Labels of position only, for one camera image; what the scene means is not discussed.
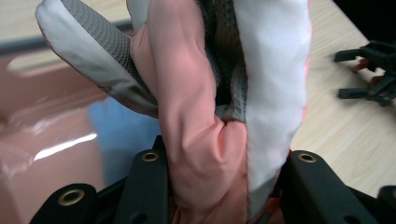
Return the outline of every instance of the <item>blue fabric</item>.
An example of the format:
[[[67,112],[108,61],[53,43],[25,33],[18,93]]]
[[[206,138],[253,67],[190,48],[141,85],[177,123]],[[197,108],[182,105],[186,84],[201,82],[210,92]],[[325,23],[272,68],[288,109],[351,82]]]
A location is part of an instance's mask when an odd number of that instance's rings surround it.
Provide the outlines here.
[[[134,156],[151,149],[161,134],[157,119],[135,113],[113,98],[90,105],[88,116],[97,132],[107,185],[127,176]]]

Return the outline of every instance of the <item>brass grommet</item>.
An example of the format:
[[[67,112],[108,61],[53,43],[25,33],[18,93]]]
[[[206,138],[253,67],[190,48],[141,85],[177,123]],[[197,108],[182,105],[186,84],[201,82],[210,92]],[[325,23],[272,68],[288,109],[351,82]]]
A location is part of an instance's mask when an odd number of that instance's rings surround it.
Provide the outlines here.
[[[316,162],[317,161],[317,158],[315,158],[314,156],[307,154],[307,153],[298,154],[298,159],[300,159],[301,161],[305,161],[305,162]]]
[[[70,194],[76,195],[73,195],[74,197],[67,199],[66,197]],[[60,204],[61,206],[70,206],[72,204],[78,203],[84,197],[84,194],[85,192],[82,189],[70,189],[67,192],[63,193],[61,197],[59,197],[58,204]]]
[[[158,160],[159,157],[160,157],[160,155],[158,155],[158,153],[148,152],[142,156],[142,160],[143,161],[156,161],[156,160]]]

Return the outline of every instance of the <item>wooden table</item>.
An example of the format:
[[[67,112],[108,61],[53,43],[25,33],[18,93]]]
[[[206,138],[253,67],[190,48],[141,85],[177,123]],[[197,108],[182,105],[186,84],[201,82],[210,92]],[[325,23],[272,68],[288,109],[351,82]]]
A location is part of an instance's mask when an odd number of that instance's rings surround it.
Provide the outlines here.
[[[0,0],[0,42],[39,35],[34,12],[39,0]],[[127,19],[124,0],[86,0],[111,21]],[[375,196],[396,185],[396,111],[365,100],[341,100],[339,88],[364,83],[350,72],[354,63],[334,63],[335,52],[367,40],[331,0],[313,0],[313,41],[307,78],[308,110],[292,149],[318,153],[349,186]],[[372,74],[364,71],[364,78]]]

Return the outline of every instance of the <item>pink fabric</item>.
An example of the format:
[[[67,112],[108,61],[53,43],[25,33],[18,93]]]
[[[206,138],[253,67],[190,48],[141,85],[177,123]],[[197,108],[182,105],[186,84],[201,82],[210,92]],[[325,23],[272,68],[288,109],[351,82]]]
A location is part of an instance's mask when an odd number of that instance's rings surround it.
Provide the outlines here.
[[[216,86],[194,0],[150,1],[148,22],[131,45],[135,65],[158,100],[174,223],[245,223],[247,130],[215,116]]]

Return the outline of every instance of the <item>pink glove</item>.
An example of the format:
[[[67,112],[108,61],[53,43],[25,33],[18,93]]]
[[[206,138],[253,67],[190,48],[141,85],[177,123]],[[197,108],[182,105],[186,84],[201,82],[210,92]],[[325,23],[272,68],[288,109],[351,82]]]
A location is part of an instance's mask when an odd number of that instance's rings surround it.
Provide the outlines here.
[[[130,12],[135,1],[129,0]],[[203,20],[212,14],[203,14],[195,0],[149,1],[147,23],[131,42],[138,74],[98,38],[116,32],[100,27],[95,32],[89,18],[74,14],[73,8],[86,10],[79,1],[44,0],[37,9],[43,35],[81,74],[133,110],[156,117],[158,108],[177,203],[174,223],[260,220],[303,117],[308,2],[231,1],[214,1],[219,21],[214,43],[205,39],[211,27]],[[222,9],[232,15],[224,24],[229,18],[221,17]],[[136,26],[139,15],[133,18]],[[240,40],[224,43],[220,31],[229,24],[237,24]],[[208,60],[210,45],[225,58],[215,57],[220,75]],[[215,98],[224,83],[231,102],[222,113]]]
[[[247,65],[244,118],[215,115],[216,82],[194,0],[151,0],[132,40],[136,68],[158,101],[174,223],[258,220],[303,116],[307,2],[233,5]]]

